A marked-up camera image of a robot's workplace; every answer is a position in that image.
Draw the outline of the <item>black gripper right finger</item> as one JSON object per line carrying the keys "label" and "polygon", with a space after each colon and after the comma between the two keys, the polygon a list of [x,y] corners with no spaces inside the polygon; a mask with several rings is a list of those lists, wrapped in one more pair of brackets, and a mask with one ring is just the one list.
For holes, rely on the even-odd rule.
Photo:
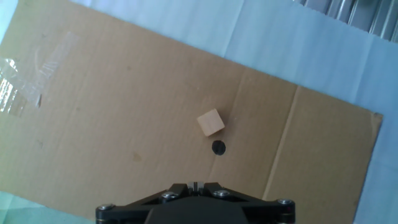
{"label": "black gripper right finger", "polygon": [[195,195],[237,205],[249,223],[295,223],[295,202],[287,198],[265,201],[217,182],[195,182]]}

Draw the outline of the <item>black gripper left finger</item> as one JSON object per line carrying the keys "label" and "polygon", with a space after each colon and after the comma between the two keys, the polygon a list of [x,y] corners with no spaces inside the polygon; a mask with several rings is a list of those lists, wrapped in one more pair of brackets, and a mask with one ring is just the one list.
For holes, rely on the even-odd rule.
{"label": "black gripper left finger", "polygon": [[172,186],[166,190],[127,205],[117,206],[113,203],[102,204],[95,210],[95,223],[144,223],[149,212],[153,208],[166,204],[167,202],[192,196],[195,189],[195,182],[172,184]]}

